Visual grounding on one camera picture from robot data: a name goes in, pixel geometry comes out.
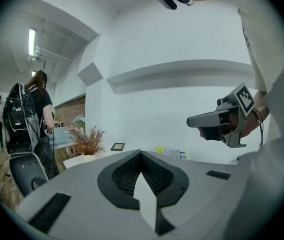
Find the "small picture frame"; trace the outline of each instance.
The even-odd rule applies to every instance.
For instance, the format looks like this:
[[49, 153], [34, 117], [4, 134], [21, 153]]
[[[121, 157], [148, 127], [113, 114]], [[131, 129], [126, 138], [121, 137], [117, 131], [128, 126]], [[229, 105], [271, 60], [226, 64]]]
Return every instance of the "small picture frame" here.
[[125, 143], [114, 143], [112, 151], [123, 151]]

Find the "white planter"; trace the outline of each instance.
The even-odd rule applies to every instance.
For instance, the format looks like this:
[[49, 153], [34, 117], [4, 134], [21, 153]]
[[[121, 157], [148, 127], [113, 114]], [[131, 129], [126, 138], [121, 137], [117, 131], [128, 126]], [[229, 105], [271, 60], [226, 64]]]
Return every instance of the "white planter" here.
[[70, 167], [90, 162], [96, 159], [96, 155], [79, 155], [77, 157], [73, 157], [71, 159], [63, 161], [63, 164], [66, 169], [69, 169]]

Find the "woman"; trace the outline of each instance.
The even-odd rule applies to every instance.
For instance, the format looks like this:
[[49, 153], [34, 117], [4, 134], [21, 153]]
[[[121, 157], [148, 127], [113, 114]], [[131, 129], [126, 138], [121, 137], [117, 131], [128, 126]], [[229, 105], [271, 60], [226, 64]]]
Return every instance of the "woman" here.
[[47, 82], [47, 75], [39, 70], [31, 78], [30, 82], [25, 85], [25, 88], [30, 88], [33, 85], [37, 86], [37, 90], [33, 91], [33, 99], [35, 100], [35, 110], [40, 124], [40, 139], [35, 147], [35, 154], [40, 159], [45, 168], [47, 177], [52, 179], [58, 175], [58, 168], [56, 166], [54, 151], [49, 144], [49, 138], [44, 132], [43, 124], [40, 123], [41, 118], [44, 118], [47, 130], [51, 133], [54, 129], [54, 119], [52, 116], [52, 102], [49, 94], [45, 90]]

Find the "long hair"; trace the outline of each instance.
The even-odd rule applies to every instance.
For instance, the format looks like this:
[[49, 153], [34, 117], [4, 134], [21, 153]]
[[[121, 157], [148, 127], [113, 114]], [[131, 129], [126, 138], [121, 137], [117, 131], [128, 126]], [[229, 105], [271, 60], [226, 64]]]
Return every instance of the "long hair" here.
[[43, 88], [43, 82], [45, 83], [46, 86], [47, 75], [42, 70], [39, 70], [35, 73], [35, 75], [31, 78], [31, 80], [25, 85], [25, 87], [30, 88], [31, 86], [36, 85], [40, 95], [43, 95], [45, 89], [45, 87]]

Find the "black slot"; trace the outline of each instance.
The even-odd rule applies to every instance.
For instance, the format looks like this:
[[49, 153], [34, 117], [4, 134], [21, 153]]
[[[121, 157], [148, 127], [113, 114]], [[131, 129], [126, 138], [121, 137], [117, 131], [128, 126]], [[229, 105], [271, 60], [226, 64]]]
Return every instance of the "black slot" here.
[[206, 173], [206, 175], [219, 178], [219, 179], [223, 179], [223, 180], [228, 180], [229, 177], [231, 176], [229, 173], [215, 171], [215, 170], [210, 170], [208, 173]]
[[70, 196], [56, 193], [30, 221], [30, 225], [47, 233], [70, 200]]

